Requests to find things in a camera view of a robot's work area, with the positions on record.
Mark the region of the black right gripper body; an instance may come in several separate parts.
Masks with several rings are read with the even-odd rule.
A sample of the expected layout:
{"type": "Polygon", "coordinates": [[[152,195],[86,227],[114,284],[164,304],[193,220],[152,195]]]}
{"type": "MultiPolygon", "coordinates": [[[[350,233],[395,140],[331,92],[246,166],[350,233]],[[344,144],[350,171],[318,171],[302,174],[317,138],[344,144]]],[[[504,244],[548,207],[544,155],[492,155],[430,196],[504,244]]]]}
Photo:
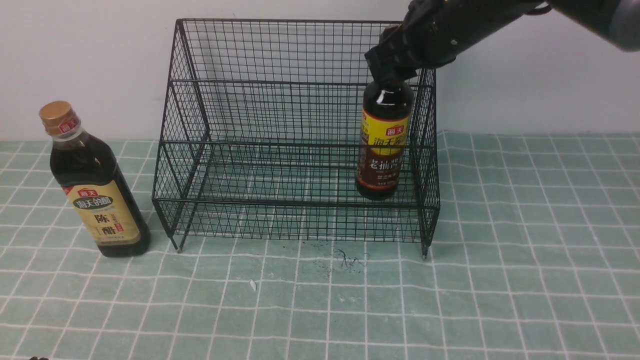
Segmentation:
{"type": "Polygon", "coordinates": [[[546,13],[541,0],[413,0],[402,23],[387,27],[365,53],[377,84],[438,69],[523,16],[546,13]]]}

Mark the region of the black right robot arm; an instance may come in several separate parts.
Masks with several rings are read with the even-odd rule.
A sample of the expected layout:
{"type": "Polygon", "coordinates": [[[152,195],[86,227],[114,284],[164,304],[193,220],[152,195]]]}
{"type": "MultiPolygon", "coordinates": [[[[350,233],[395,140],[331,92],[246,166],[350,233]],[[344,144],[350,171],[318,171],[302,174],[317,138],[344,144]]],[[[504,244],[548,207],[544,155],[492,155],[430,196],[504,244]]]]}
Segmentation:
{"type": "Polygon", "coordinates": [[[637,0],[413,0],[402,23],[382,32],[365,53],[375,80],[405,81],[438,69],[523,16],[555,10],[618,49],[640,46],[637,0]]]}

